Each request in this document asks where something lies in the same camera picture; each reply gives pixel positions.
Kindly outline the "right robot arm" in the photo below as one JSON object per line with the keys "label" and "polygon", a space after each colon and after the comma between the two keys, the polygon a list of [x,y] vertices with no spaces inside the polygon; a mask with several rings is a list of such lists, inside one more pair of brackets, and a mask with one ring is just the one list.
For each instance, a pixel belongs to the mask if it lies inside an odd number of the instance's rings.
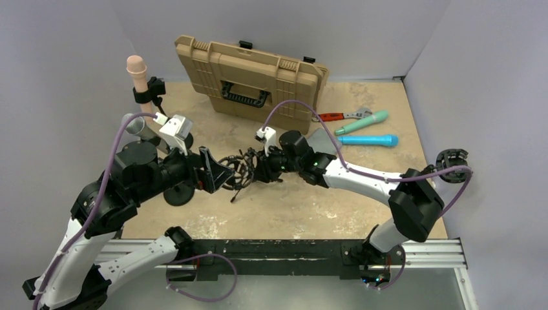
{"label": "right robot arm", "polygon": [[380,262],[409,240],[425,242],[443,210],[443,200],[417,170],[398,174],[352,165],[333,154],[314,151],[297,130],[278,137],[266,127],[258,129],[255,138],[264,145],[257,154],[257,181],[279,181],[281,174],[295,173],[310,185],[347,190],[389,207],[392,217],[372,229],[357,253],[369,262]]}

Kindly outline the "black tripod shock-mount stand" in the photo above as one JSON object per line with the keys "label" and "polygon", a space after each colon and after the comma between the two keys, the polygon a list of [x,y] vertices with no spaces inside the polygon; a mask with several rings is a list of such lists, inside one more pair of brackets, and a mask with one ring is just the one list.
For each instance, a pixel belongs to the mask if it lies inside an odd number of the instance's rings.
{"label": "black tripod shock-mount stand", "polygon": [[[255,149],[249,148],[246,152],[239,150],[239,154],[226,156],[218,161],[219,163],[226,165],[235,171],[235,175],[226,181],[222,186],[223,189],[235,192],[230,200],[231,203],[235,202],[242,189],[245,189],[255,182],[253,181],[253,166],[256,164],[256,161],[253,157],[252,150]],[[286,168],[283,159],[281,168],[282,171]]]}

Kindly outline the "black round-base shock-mount stand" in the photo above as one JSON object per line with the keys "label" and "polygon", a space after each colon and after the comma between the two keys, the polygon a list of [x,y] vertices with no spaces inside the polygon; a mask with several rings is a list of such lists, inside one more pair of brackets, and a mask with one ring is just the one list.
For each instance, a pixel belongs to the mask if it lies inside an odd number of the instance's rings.
{"label": "black round-base shock-mount stand", "polygon": [[[446,149],[441,151],[437,157],[435,164],[426,166],[422,171],[421,175],[432,174],[434,172],[439,172],[453,166],[458,165],[468,165],[467,158],[469,153],[464,149]],[[444,172],[439,175],[439,177],[446,183],[457,184],[464,183],[467,179],[466,172]]]}

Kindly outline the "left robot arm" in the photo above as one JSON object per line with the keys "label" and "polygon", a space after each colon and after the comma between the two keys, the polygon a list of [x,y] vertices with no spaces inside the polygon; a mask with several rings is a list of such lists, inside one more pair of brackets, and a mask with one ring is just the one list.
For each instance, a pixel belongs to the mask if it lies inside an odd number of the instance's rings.
{"label": "left robot arm", "polygon": [[197,264],[209,256],[181,228],[171,227],[143,249],[109,262],[97,256],[143,202],[186,185],[214,193],[234,176],[208,148],[160,159],[148,142],[115,150],[101,177],[85,186],[71,208],[63,240],[47,270],[23,289],[34,309],[98,309],[122,285],[162,264]]}

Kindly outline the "blue microphone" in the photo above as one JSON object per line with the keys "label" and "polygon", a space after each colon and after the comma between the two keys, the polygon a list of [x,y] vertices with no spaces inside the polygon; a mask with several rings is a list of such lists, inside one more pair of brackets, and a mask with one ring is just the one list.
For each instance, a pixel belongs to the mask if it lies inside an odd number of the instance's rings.
{"label": "blue microphone", "polygon": [[399,144],[399,138],[392,134],[380,136],[339,136],[337,139],[343,145],[375,145],[395,147]]}

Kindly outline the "mint green microphone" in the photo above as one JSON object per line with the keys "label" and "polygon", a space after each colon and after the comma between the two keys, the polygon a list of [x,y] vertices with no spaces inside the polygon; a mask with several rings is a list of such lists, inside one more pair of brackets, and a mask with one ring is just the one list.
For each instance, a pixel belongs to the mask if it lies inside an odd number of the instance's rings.
{"label": "mint green microphone", "polygon": [[349,134],[351,132],[355,132],[356,130],[362,129],[364,127],[367,127],[369,125],[373,125],[376,123],[381,123],[384,120],[386,120],[388,117],[388,111],[387,110],[380,110],[378,112],[374,112],[373,114],[370,114],[369,116],[358,119],[357,121],[354,121],[353,123],[350,123],[348,125],[345,125],[343,127],[340,127],[337,129],[334,134],[336,136],[341,136],[343,134]]}

